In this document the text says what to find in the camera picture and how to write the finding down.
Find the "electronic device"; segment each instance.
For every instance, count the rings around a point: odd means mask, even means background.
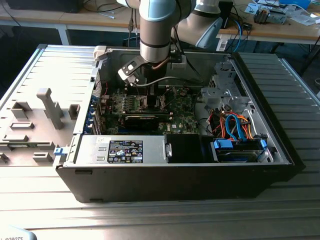
[[[148,97],[118,76],[139,50],[96,50],[39,46],[0,102],[2,166],[53,164],[84,203],[182,201],[255,197],[315,154],[319,99],[275,55],[185,52],[204,82],[168,65],[195,82]]]
[[[287,19],[286,14],[281,10],[274,7],[259,6],[253,20],[256,24],[284,24]]]
[[[84,0],[6,0],[11,9],[77,13]]]
[[[225,29],[228,24],[229,16],[232,10],[234,2],[232,0],[221,0],[219,1],[220,18],[222,18],[221,28]]]

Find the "gray cable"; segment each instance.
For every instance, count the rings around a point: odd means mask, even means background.
[[[320,87],[320,78],[316,78],[314,80],[314,85],[316,85],[317,87]]]
[[[235,126],[232,128],[231,134],[234,134],[234,131],[235,131],[236,127],[237,127],[237,125],[235,125]]]
[[[165,77],[161,77],[161,78],[159,78],[157,80],[154,80],[154,81],[146,83],[146,84],[137,84],[136,86],[139,87],[139,88],[148,87],[148,86],[151,86],[151,85],[156,84],[158,82],[169,80],[169,79],[179,80],[179,81],[190,83],[190,84],[198,84],[199,83],[199,82],[191,81],[191,80],[184,79],[184,78],[181,78],[181,77],[165,76]]]
[[[254,120],[253,120],[253,118],[251,116],[251,112],[248,109],[245,109],[244,111],[246,111],[248,113],[248,116],[249,116],[250,121],[251,121],[251,126],[253,127],[253,131],[254,131],[255,135],[258,135],[257,130],[256,130],[256,126],[255,126],[255,122],[254,122]]]

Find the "black cable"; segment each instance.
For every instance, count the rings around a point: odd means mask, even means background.
[[[178,42],[178,45],[176,44],[176,46],[177,47],[179,47],[180,49],[180,51],[181,51],[181,53],[183,54],[183,55],[185,55],[185,52],[184,52],[184,50],[183,50],[183,48],[182,48],[182,46],[181,46],[181,41],[180,41],[180,39],[179,39],[179,36],[178,36],[178,31],[177,31],[177,29],[176,29],[176,27],[174,26],[173,27],[173,29],[174,29],[174,33],[173,33],[173,35],[174,35],[174,37],[175,37],[175,39],[177,40],[177,42]],[[199,77],[199,79],[200,79],[200,83],[201,84],[203,84],[205,81],[204,81],[204,79],[202,78],[202,76],[200,75],[200,73],[195,69],[195,67],[191,64],[191,62],[189,61],[189,59],[187,58],[187,56],[185,55],[185,59],[186,59],[186,63],[190,66],[190,68],[195,72],[195,74]]]
[[[253,8],[250,7],[248,4],[240,4],[240,5],[237,5],[237,6],[241,6],[241,7],[239,7],[239,10],[240,10],[242,13],[247,14],[247,17],[243,17],[243,19],[247,19],[247,18],[251,15],[250,13],[255,14]],[[247,9],[247,8],[250,8],[250,12],[245,12],[245,11],[242,10],[242,8],[246,8],[246,9]]]
[[[139,90],[138,90],[137,86],[135,86],[135,89],[136,89],[136,92],[138,93],[138,96],[140,98],[140,94],[139,94]]]
[[[240,29],[238,29],[238,32],[236,33],[236,35],[234,36],[232,42],[229,44],[229,46],[224,50],[225,52],[228,51],[228,49],[231,47],[231,52],[232,52],[232,46],[234,44],[234,41],[236,40],[237,36],[239,35]]]
[[[130,36],[133,29],[134,29],[134,9],[131,8],[131,17],[128,24],[128,30],[129,30],[128,47],[130,47]]]
[[[134,24],[135,24],[135,44],[136,44],[136,47],[138,47],[137,9],[134,10]]]
[[[192,108],[192,112],[193,112],[193,116],[194,116],[195,120],[197,120],[197,118],[196,118],[196,103],[197,103],[197,99],[198,99],[200,94],[201,94],[201,90],[195,96],[194,103],[193,103],[193,108]]]
[[[20,23],[19,23],[19,22],[8,12],[8,10],[5,8],[5,5],[4,5],[3,0],[0,0],[0,1],[1,1],[1,5],[2,5],[3,9],[6,11],[6,13],[9,14],[9,16],[12,18],[12,20],[15,21],[16,24],[18,24],[19,27],[21,27],[21,32],[20,32],[20,34],[19,34],[19,36],[18,36],[18,40],[17,40],[17,45],[19,45],[19,39],[20,39],[20,36],[22,35],[24,29],[23,29],[23,27],[20,25]],[[27,36],[30,38],[30,40],[31,40],[35,45],[37,44],[37,41],[36,41],[32,36],[30,36],[27,32],[25,32],[25,35],[27,35]]]
[[[9,37],[8,34],[5,31],[3,31],[3,29],[1,27],[0,27],[0,30],[1,30],[3,35],[6,35],[7,37]]]
[[[235,5],[232,6],[235,10],[235,15],[238,17],[238,22],[240,23],[240,26],[242,26],[244,24],[244,20],[242,19],[242,17],[240,17],[238,10],[236,9]]]
[[[6,11],[7,14],[9,14],[9,16],[12,18],[13,21],[15,21],[16,24],[18,24],[19,27],[22,27],[20,25],[20,23],[18,23],[18,21],[8,12],[8,10],[5,8],[5,5],[4,5],[4,2],[3,0],[0,0],[1,1],[1,5],[3,7],[3,9]]]
[[[99,9],[100,9],[101,7],[103,7],[103,6],[115,4],[115,3],[105,3],[105,4],[102,4],[102,5],[98,6],[96,10],[91,10],[91,9],[89,9],[89,8],[87,8],[87,7],[85,6],[85,5],[86,5],[88,2],[90,2],[90,1],[92,1],[92,0],[87,0],[87,1],[85,1],[85,2],[83,3],[83,8],[84,8],[85,10],[87,10],[87,11],[89,11],[89,12],[93,12],[93,13],[105,13],[105,12],[117,10],[117,9],[120,9],[120,8],[123,8],[123,7],[124,7],[124,6],[118,6],[118,7],[115,7],[115,8],[113,8],[113,9],[108,9],[108,10],[99,11]]]
[[[309,54],[309,50],[306,49],[305,46],[303,46],[302,44],[298,44],[298,46],[302,49],[302,51],[304,51],[306,54]]]
[[[101,82],[101,79],[99,79],[99,81],[94,84],[93,90],[96,90],[96,88],[97,88],[97,86],[98,86],[98,84],[99,84],[100,82]]]
[[[308,53],[308,55],[306,56],[303,64],[302,64],[302,67],[300,69],[300,76],[302,76],[305,71],[307,70],[307,68],[309,67],[309,65],[313,62],[313,60],[318,56],[318,53],[320,52],[320,49],[318,48],[315,53],[313,54],[313,56],[311,57],[311,59],[309,59],[310,57],[310,54],[313,52],[313,50],[315,49],[315,47],[317,46],[317,43],[319,42],[320,40],[320,35],[318,37],[318,39],[316,40],[315,44],[313,45],[313,47],[311,48],[311,51]]]
[[[244,45],[244,47],[243,47],[243,49],[242,49],[242,51],[244,52],[245,51],[245,49],[246,49],[246,46],[247,46],[247,43],[248,43],[248,40],[249,40],[249,35],[250,35],[250,33],[251,32],[248,32],[248,30],[247,29],[245,29],[245,31],[246,31],[246,39],[244,39],[244,41],[245,41],[245,45]]]
[[[97,6],[97,7],[96,7],[96,10],[99,11],[99,9],[102,8],[102,7],[104,7],[104,6],[109,6],[109,5],[113,5],[113,4],[116,4],[116,3],[117,3],[117,2],[101,4],[100,6]]]
[[[178,1],[178,0],[175,0],[175,3],[176,3],[176,5],[178,6],[178,8],[179,8],[179,21],[178,22],[180,22],[180,20],[181,20],[181,17],[182,17],[182,9],[181,9],[181,5],[180,5],[180,2]]]

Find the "metal table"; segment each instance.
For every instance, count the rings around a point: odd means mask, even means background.
[[[44,57],[66,65],[83,59],[91,64],[93,50],[57,45],[38,48],[3,97],[0,117],[6,110],[3,103],[12,101],[19,88],[26,88],[24,83],[37,66],[43,71],[50,68],[41,63]],[[59,71],[50,74],[52,78],[61,75]],[[90,74],[83,74],[85,83]],[[72,74],[68,76],[65,83],[73,79]],[[32,84],[41,81],[33,78]],[[320,154],[314,151],[303,159],[307,167],[302,173],[271,186],[256,199],[80,203],[50,164],[4,166],[0,167],[0,218],[5,224],[33,231],[38,240],[318,239]]]

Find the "workbench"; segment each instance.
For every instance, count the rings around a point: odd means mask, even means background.
[[[277,43],[314,44],[320,35],[320,29],[316,24],[305,26],[291,19],[287,19],[284,25],[268,23],[259,25],[254,23],[253,15],[243,13],[249,0],[235,0],[235,6],[239,15],[245,22],[252,24],[252,31],[248,36],[249,40],[266,41]],[[97,0],[97,5],[108,3],[108,0]],[[51,28],[57,29],[63,45],[71,45],[68,30],[103,31],[103,32],[124,32],[128,33],[128,23],[131,10],[125,7],[114,11],[114,19],[96,12],[89,12],[82,9],[79,13],[65,13],[57,11],[37,10],[13,10],[7,4],[4,5],[9,13],[23,27]],[[94,3],[88,3],[87,8],[95,9]],[[118,7],[118,4],[108,5],[104,9]],[[320,11],[320,6],[310,5],[309,11]],[[17,26],[17,23],[0,6],[0,25]],[[221,29],[218,34],[220,39],[217,50],[223,51],[226,41],[233,39],[238,30],[233,23],[227,29]]]
[[[78,85],[86,86],[90,81],[90,69],[95,66],[93,51],[90,46],[39,46],[0,101],[1,126],[7,119],[3,113],[10,111],[5,107],[7,101],[34,99],[35,94],[25,95],[30,93],[28,89],[52,88],[52,81],[39,73],[62,80],[64,72],[54,71],[50,62],[73,66],[63,79],[66,86],[73,82],[72,89],[63,88],[64,93],[69,91],[68,98],[55,94],[52,99],[81,104],[79,95],[86,88]],[[82,81],[75,81],[74,75]],[[16,166],[2,163],[0,219],[33,231],[38,240],[316,239],[320,236],[320,154],[316,148],[299,151],[306,168],[290,181],[277,182],[251,199],[81,203],[52,163],[32,165],[24,159]]]

